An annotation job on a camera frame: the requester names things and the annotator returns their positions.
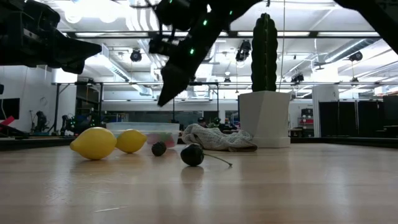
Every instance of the plastic bin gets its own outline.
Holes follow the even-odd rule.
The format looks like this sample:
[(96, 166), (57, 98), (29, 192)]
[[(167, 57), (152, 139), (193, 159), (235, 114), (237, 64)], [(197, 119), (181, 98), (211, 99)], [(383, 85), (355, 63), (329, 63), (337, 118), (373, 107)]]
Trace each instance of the plastic bin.
[(158, 141), (163, 141), (167, 147), (174, 147), (178, 142), (180, 124), (113, 122), (107, 123), (106, 129), (110, 130), (115, 137), (118, 137), (125, 130), (135, 129), (147, 136), (147, 144), (150, 146)]

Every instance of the wooden table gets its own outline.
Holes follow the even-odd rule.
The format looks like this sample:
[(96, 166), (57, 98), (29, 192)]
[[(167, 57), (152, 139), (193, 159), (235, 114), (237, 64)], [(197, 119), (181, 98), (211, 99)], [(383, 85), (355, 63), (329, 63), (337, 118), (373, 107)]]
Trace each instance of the wooden table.
[(398, 223), (398, 152), (297, 144), (209, 152), (114, 151), (87, 161), (67, 147), (0, 152), (0, 220), (8, 223)]

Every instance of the potted plant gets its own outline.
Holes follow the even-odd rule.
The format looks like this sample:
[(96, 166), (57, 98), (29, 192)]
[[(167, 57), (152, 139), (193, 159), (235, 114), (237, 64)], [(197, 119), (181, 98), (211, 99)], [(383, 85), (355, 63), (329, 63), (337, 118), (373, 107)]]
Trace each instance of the potted plant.
[(241, 128), (258, 147), (289, 147), (289, 93), (276, 92), (277, 29), (266, 13), (257, 20), (252, 40), (252, 93), (239, 96)]

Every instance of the white cloth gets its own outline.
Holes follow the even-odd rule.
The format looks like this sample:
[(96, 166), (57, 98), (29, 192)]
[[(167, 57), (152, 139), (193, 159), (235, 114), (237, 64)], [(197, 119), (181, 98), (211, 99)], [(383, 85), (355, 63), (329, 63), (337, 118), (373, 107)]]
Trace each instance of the white cloth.
[(185, 144), (197, 143), (204, 149), (217, 151), (255, 151), (257, 146), (251, 139), (252, 136), (247, 131), (223, 134), (218, 128), (203, 128), (198, 124), (189, 125), (182, 133)]

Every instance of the cactus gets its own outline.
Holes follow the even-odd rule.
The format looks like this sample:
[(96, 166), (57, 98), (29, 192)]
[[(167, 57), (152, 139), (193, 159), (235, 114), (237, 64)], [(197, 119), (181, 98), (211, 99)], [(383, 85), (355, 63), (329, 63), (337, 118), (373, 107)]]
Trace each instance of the cactus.
[(261, 14), (253, 30), (252, 91), (276, 91), (277, 36), (275, 22), (268, 14)]

